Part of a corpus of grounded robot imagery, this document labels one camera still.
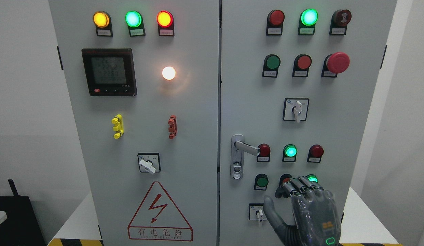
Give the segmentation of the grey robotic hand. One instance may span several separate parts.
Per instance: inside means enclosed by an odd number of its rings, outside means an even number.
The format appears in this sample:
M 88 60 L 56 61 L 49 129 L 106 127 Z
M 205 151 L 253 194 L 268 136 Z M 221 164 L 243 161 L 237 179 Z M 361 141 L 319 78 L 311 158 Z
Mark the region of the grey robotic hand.
M 295 225 L 288 225 L 276 212 L 273 199 L 264 196 L 264 213 L 283 245 L 339 245 L 341 224 L 332 192 L 300 176 L 279 185 L 275 196 L 291 199 L 295 219 Z

